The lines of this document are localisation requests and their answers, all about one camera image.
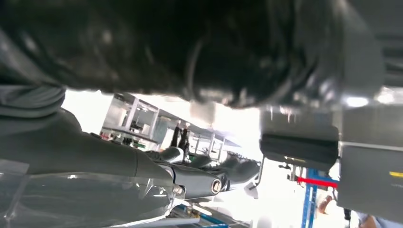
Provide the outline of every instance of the clear plastic wrap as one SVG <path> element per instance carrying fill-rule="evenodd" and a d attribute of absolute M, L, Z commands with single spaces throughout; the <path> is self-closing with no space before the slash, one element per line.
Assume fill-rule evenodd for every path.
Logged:
<path fill-rule="evenodd" d="M 165 217 L 185 195 L 169 180 L 81 172 L 27 175 L 28 167 L 0 160 L 1 227 L 127 227 Z"/>

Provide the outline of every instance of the red strip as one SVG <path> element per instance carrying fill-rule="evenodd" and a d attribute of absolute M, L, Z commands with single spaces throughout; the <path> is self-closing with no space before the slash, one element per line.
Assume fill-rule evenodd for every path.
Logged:
<path fill-rule="evenodd" d="M 318 186 L 324 186 L 324 187 L 332 187 L 332 188 L 337 188 L 337 183 L 329 182 L 329 181 L 323 181 L 323 180 L 316 180 L 316 179 L 311 179 L 311 178 L 302 178 L 298 177 L 297 182 L 301 183 L 307 183 L 307 184 L 313 184 L 313 185 L 318 185 Z"/>

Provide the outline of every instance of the person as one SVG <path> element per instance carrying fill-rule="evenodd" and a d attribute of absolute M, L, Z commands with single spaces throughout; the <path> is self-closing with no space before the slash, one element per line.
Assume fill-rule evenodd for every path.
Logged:
<path fill-rule="evenodd" d="M 317 210 L 320 214 L 327 215 L 326 208 L 329 203 L 333 201 L 331 196 L 326 196 L 325 199 L 319 204 Z M 343 209 L 344 219 L 351 220 L 351 210 Z M 371 216 L 361 212 L 355 212 L 359 219 L 359 228 L 403 228 L 403 224 L 392 222 L 387 219 Z"/>

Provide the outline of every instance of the yellow label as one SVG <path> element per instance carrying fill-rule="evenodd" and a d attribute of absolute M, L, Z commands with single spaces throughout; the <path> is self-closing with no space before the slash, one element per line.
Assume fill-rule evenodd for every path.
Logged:
<path fill-rule="evenodd" d="M 389 172 L 389 174 L 393 177 L 401 177 L 403 178 L 403 172 Z"/>

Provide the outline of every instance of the blue shelf post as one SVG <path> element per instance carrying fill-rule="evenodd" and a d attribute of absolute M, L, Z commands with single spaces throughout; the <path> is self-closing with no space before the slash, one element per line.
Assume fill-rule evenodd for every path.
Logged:
<path fill-rule="evenodd" d="M 307 178 L 313 178 L 318 175 L 318 171 L 314 169 L 307 170 Z M 314 225 L 315 209 L 316 209 L 317 186 L 307 184 L 305 190 L 304 207 L 302 211 L 301 228 L 312 228 Z"/>

